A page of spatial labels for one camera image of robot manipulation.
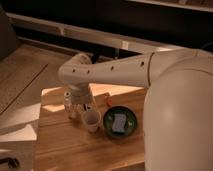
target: paper cup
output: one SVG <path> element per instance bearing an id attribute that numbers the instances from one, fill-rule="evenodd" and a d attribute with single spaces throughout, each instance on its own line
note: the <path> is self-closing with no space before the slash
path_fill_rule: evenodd
<path id="1" fill-rule="evenodd" d="M 82 122 L 89 132 L 96 132 L 101 121 L 101 115 L 94 109 L 89 109 L 84 112 Z"/>

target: small object in bowl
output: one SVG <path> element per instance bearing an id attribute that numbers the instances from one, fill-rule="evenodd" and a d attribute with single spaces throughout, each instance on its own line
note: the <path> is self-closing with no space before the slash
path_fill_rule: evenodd
<path id="1" fill-rule="evenodd" d="M 124 126 L 126 124 L 126 115 L 115 114 L 115 119 L 112 125 L 112 131 L 116 133 L 125 133 Z"/>

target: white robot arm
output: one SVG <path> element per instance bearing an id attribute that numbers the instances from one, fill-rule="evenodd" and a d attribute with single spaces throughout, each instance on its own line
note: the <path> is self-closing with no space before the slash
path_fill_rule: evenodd
<path id="1" fill-rule="evenodd" d="M 89 83 L 149 87 L 144 106 L 147 171 L 213 170 L 213 55 L 194 49 L 91 65 L 78 54 L 59 69 L 73 104 L 92 100 Z"/>

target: wooden table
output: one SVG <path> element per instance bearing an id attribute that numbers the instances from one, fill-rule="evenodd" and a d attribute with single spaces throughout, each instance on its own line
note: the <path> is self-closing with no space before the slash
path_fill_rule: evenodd
<path id="1" fill-rule="evenodd" d="M 105 95 L 113 105 L 132 109 L 138 120 L 135 132 L 124 139 L 109 137 L 103 125 L 88 133 L 80 119 L 70 121 L 62 105 L 66 88 L 42 92 L 35 171 L 101 171 L 144 163 L 142 111 L 146 90 L 135 87 L 92 84 L 92 91 L 102 114 L 108 109 Z"/>

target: green bowl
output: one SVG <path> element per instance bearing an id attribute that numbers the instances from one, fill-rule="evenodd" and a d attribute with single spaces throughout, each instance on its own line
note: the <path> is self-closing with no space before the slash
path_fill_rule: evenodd
<path id="1" fill-rule="evenodd" d="M 124 133 L 116 133 L 112 131 L 112 125 L 115 119 L 115 114 L 124 114 L 126 115 L 126 124 L 124 126 Z M 127 137 L 134 132 L 137 128 L 137 119 L 133 111 L 124 106 L 115 106 L 110 108 L 103 118 L 103 125 L 106 132 L 115 138 Z"/>

